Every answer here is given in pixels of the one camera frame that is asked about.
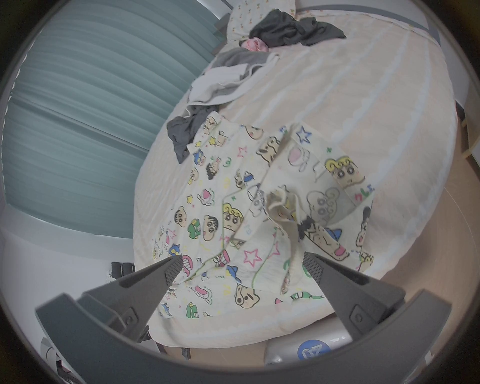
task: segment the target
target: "curtain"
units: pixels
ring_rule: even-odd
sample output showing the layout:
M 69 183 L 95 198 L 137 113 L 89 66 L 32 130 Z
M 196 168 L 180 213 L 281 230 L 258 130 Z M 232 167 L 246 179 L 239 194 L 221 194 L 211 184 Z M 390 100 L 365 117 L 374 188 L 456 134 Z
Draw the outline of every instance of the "curtain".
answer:
M 196 0 L 71 0 L 20 68 L 5 115 L 8 204 L 66 228 L 132 237 L 138 171 L 213 59 Z

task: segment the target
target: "white patterned pillow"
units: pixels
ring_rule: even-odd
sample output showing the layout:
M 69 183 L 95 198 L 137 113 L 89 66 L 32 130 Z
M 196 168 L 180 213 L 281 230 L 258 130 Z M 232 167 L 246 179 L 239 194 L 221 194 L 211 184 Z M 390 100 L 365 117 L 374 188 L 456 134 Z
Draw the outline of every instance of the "white patterned pillow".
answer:
M 227 41 L 248 39 L 253 27 L 274 9 L 279 9 L 295 17 L 295 0 L 241 0 L 230 15 Z

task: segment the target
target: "cartoon print shirt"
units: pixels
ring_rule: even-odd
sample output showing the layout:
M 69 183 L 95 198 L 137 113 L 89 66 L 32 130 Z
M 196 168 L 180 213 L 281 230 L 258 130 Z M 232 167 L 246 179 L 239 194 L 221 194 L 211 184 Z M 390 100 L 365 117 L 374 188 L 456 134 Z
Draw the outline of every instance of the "cartoon print shirt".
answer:
M 266 135 L 212 112 L 188 145 L 192 171 L 153 240 L 153 259 L 181 255 L 163 317 L 215 316 L 324 296 L 305 251 L 357 270 L 374 190 L 357 165 L 305 124 Z

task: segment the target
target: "bed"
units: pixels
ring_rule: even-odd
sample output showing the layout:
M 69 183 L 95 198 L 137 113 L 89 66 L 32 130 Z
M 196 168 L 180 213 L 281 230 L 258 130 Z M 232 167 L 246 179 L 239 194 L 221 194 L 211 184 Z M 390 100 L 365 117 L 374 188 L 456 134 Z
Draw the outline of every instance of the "bed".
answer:
M 219 113 L 266 132 L 303 120 L 356 159 L 376 186 L 364 249 L 375 256 L 366 274 L 381 278 L 422 232 L 449 173 L 457 120 L 444 56 L 429 34 L 400 21 L 347 11 L 296 15 L 306 16 L 334 24 L 347 39 L 273 48 L 280 55 L 273 70 Z M 185 105 L 186 95 L 169 119 Z M 163 127 L 135 187 L 137 269 L 154 262 L 152 239 L 192 162 L 177 163 Z M 333 311 L 326 300 L 283 304 L 195 320 L 155 313 L 150 334 L 166 346 L 227 348 L 291 333 Z

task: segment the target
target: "pink scrunchie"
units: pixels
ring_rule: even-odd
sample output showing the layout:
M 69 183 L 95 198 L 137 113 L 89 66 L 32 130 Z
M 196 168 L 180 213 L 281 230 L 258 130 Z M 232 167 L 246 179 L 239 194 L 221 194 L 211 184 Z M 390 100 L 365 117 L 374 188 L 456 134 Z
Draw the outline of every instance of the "pink scrunchie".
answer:
M 249 51 L 252 51 L 252 52 L 256 52 L 256 51 L 268 52 L 267 45 L 262 40 L 260 40 L 258 37 L 253 37 L 251 39 L 245 40 L 241 44 L 241 47 L 242 48 L 247 48 Z

